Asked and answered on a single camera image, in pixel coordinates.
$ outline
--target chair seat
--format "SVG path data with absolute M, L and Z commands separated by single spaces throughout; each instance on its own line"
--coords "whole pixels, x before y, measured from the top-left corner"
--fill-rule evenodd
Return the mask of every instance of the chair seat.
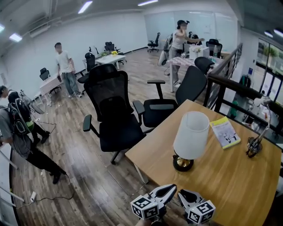
M 88 81 L 88 74 L 85 75 L 85 76 L 82 76 L 78 79 L 78 82 L 81 83 L 81 84 L 84 84 Z
M 149 43 L 149 44 L 147 44 L 148 46 L 154 46 L 154 47 L 157 47 L 158 46 L 158 44 L 155 44 L 155 43 Z
M 121 151 L 136 145 L 145 135 L 135 115 L 99 125 L 100 147 L 104 152 Z
M 152 99 L 144 102 L 145 113 L 143 115 L 143 122 L 146 127 L 154 128 L 163 122 L 174 110 L 178 108 L 175 100 L 171 99 Z M 173 105 L 174 109 L 168 110 L 151 110 L 151 105 Z

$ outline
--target gray shirt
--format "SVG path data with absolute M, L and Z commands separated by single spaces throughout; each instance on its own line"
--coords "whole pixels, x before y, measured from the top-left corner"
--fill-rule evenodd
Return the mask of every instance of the gray shirt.
M 0 131 L 4 139 L 13 138 L 11 147 L 20 156 L 27 159 L 31 149 L 31 139 L 28 135 L 19 136 L 14 133 L 9 114 L 6 110 L 0 109 Z

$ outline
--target ceiling light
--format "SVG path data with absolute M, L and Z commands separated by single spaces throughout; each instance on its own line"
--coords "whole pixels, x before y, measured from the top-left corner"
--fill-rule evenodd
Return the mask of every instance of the ceiling light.
M 280 28 L 275 28 L 274 29 L 275 34 L 279 35 L 280 37 L 283 38 L 283 30 Z
M 80 11 L 78 12 L 78 14 L 83 13 L 83 12 L 90 6 L 91 3 L 92 3 L 92 1 L 86 2 L 86 3 L 83 5 L 83 7 L 80 9 Z
M 271 34 L 270 31 L 266 30 L 264 33 L 265 33 L 266 36 L 273 38 L 273 35 Z
M 15 42 L 19 42 L 21 41 L 23 38 L 21 36 L 19 36 L 18 34 L 14 33 L 10 36 L 10 39 L 15 41 Z
M 151 1 L 147 1 L 147 2 L 142 2 L 138 6 L 143 6 L 143 5 L 147 5 L 147 4 L 154 3 L 154 2 L 158 2 L 158 0 L 151 0 Z
M 5 27 L 0 24 L 0 32 L 3 31 L 4 29 Z

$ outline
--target man in white t-shirt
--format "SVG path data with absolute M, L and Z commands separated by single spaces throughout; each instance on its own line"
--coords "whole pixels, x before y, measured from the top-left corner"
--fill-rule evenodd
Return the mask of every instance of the man in white t-shirt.
M 78 85 L 75 78 L 75 66 L 74 61 L 70 57 L 67 51 L 62 51 L 62 44 L 57 42 L 55 44 L 55 50 L 58 53 L 56 56 L 56 61 L 58 65 L 58 76 L 60 76 L 60 71 L 62 73 L 63 81 L 66 89 L 69 93 L 69 98 L 75 93 L 78 98 L 81 98 Z

